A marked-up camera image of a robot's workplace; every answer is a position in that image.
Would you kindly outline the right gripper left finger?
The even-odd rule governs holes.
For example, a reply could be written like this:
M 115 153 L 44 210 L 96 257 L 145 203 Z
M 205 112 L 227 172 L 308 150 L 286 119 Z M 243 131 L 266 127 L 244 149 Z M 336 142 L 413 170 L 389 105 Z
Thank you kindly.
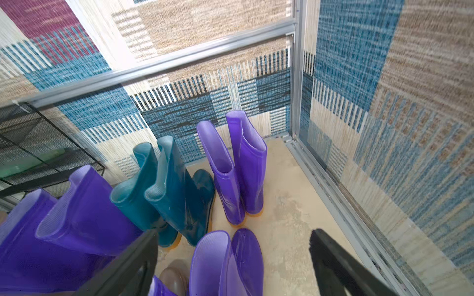
M 75 296 L 146 296 L 158 259 L 158 232 L 149 229 L 74 292 Z

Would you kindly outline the purple rain boot front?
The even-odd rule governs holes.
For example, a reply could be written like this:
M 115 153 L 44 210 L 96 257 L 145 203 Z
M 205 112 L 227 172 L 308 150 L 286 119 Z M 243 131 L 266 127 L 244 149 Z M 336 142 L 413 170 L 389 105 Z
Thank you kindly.
M 191 296 L 262 296 L 264 260 L 259 241 L 247 228 L 231 237 L 226 231 L 207 233 L 191 260 Z

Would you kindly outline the beige rain boot wall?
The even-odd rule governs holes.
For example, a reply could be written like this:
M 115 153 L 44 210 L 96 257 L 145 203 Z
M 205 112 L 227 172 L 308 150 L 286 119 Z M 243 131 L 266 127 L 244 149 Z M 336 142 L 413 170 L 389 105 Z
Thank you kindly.
M 189 274 L 189 265 L 184 260 L 176 259 L 161 272 L 159 279 L 175 295 L 188 296 Z

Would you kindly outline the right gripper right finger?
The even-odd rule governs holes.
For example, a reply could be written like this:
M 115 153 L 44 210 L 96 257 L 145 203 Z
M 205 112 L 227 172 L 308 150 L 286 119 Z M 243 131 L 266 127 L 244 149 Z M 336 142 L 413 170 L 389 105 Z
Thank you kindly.
M 395 296 L 323 229 L 315 229 L 309 253 L 321 296 Z

